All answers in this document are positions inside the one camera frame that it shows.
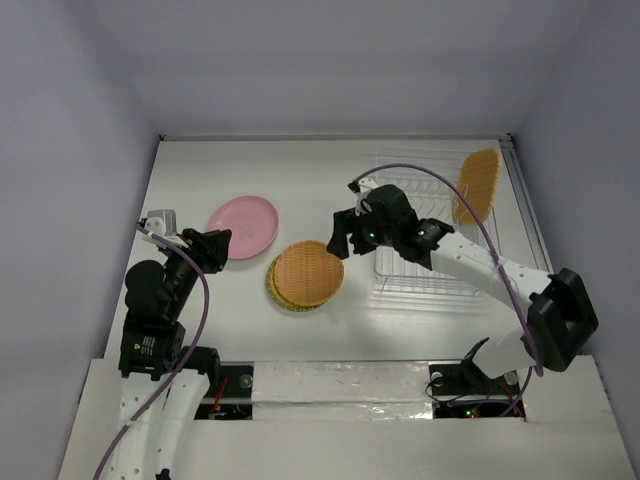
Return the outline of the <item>orange round woven plate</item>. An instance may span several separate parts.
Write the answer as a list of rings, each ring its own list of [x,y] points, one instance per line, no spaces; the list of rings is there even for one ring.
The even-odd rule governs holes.
[[[328,253],[321,241],[294,243],[279,256],[276,285],[292,303],[314,305],[325,296],[332,298],[343,283],[343,261]]]

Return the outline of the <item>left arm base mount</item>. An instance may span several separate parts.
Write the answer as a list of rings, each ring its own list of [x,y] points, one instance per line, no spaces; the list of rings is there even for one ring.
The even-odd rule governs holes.
[[[223,364],[221,386],[205,395],[194,419],[251,420],[253,375],[253,363]]]

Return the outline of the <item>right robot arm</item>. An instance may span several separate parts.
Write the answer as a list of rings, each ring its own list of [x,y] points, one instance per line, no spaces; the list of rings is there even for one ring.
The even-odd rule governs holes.
[[[463,357],[460,379],[468,390],[482,392],[513,370],[564,372],[597,330],[590,297],[574,271],[550,273],[508,260],[445,222],[419,217],[394,185],[357,195],[354,207],[334,213],[328,253],[345,260],[391,248],[403,260],[455,277],[516,313],[517,330],[484,338]]]

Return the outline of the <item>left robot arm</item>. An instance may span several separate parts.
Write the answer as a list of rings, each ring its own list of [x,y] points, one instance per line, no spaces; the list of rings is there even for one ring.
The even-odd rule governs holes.
[[[176,478],[201,401],[224,386],[217,350],[196,341],[186,345],[179,317],[195,284],[223,270],[231,231],[169,235],[159,217],[143,219],[136,228],[166,260],[138,262],[125,276],[119,430],[96,467],[96,479]]]

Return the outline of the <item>pink round plate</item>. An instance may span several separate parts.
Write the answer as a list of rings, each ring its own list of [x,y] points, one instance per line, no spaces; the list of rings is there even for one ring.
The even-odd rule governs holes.
[[[279,215],[267,199],[246,195],[220,206],[210,217],[208,231],[230,230],[230,260],[246,260],[265,251],[279,232]]]

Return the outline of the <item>orange square woven tray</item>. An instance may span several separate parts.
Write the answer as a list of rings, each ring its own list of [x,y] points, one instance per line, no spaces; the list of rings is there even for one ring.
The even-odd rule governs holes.
[[[502,155],[496,148],[471,153],[462,164],[457,190],[484,223],[494,205],[502,170]]]

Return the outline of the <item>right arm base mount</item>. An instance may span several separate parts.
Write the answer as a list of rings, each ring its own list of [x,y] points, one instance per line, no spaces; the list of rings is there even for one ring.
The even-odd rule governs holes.
[[[451,402],[469,396],[487,396],[505,393],[512,398],[520,392],[518,375],[515,371],[490,379],[473,363],[474,357],[489,338],[479,341],[461,360],[437,361],[431,363],[426,395],[434,401],[451,397]]]

